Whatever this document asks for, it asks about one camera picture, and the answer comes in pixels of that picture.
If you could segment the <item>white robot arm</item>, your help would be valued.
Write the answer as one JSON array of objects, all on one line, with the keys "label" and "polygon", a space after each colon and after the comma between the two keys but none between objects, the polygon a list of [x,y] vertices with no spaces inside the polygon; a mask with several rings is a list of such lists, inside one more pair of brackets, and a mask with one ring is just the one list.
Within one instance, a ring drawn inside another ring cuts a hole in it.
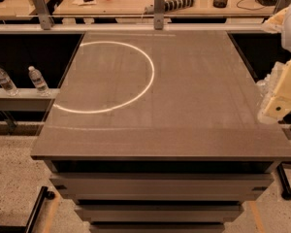
[{"label": "white robot arm", "polygon": [[[281,34],[281,45],[291,52],[291,4],[267,19],[262,29]],[[291,59],[277,62],[271,73],[257,83],[262,101],[257,118],[265,124],[282,120],[291,112]]]}]

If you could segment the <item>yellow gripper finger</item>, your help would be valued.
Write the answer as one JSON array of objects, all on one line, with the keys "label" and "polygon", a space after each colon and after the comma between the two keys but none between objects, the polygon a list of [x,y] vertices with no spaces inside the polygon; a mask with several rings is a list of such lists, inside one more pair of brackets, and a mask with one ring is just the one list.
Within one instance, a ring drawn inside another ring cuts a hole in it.
[{"label": "yellow gripper finger", "polygon": [[291,112],[291,60],[277,62],[272,72],[261,82],[263,100],[257,118],[265,124],[273,124]]}]

